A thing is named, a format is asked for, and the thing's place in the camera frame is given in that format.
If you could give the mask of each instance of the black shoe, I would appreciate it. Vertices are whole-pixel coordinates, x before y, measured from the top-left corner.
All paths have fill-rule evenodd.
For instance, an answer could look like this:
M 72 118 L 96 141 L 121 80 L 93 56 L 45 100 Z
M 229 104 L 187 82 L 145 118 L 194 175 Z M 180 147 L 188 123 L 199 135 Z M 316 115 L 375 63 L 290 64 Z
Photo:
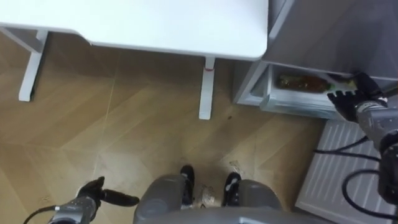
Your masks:
M 193 203 L 193 186 L 195 185 L 195 173 L 191 165 L 185 165 L 181 168 L 180 174 L 185 177 L 185 189 L 182 197 L 182 204 L 184 206 L 192 205 Z
M 221 203 L 222 207 L 225 206 L 239 206 L 239 184 L 242 177 L 237 172 L 232 172 L 228 175 L 224 185 L 224 197 Z

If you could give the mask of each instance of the wooden floor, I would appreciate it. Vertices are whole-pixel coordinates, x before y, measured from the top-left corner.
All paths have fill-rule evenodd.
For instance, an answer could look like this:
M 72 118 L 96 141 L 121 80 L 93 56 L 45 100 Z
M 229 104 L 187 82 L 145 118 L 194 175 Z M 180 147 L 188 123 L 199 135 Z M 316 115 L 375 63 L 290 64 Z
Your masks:
M 211 120 L 198 119 L 203 59 L 90 47 L 51 34 L 34 101 L 17 100 L 29 54 L 0 36 L 0 223 L 71 200 L 101 175 L 141 196 L 192 164 L 198 201 L 220 202 L 229 172 L 293 204 L 323 121 L 231 103 L 233 62 L 216 62 Z M 131 223 L 134 208 L 103 203 L 94 223 Z M 46 223 L 50 214 L 34 223 Z

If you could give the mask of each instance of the white table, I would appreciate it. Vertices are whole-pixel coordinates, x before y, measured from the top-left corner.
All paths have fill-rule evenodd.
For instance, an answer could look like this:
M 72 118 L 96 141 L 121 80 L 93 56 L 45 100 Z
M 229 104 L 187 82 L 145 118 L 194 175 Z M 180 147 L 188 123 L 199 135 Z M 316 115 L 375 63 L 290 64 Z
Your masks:
M 204 56 L 200 119 L 210 119 L 215 58 L 259 59 L 267 17 L 267 0 L 0 0 L 0 31 L 32 52 L 19 100 L 30 101 L 48 31 L 69 32 L 93 45 Z

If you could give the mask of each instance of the brown bottle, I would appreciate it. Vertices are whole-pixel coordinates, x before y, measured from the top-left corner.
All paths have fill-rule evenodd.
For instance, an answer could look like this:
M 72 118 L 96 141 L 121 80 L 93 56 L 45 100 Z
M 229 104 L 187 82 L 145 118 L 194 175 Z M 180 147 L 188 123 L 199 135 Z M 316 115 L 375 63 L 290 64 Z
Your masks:
M 326 80 L 310 75 L 281 74 L 276 80 L 277 88 L 284 90 L 323 93 L 330 90 L 331 84 Z

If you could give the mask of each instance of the table leg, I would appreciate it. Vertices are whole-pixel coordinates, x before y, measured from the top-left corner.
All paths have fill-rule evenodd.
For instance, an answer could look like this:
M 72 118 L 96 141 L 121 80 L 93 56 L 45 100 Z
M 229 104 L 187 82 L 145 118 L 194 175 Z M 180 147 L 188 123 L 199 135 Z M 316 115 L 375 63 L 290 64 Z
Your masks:
M 30 51 L 29 62 L 19 90 L 19 100 L 29 102 L 49 32 L 38 30 L 36 37 L 34 37 L 28 31 L 21 29 L 0 27 L 0 31 Z
M 199 119 L 210 119 L 213 101 L 215 57 L 206 57 L 200 92 Z

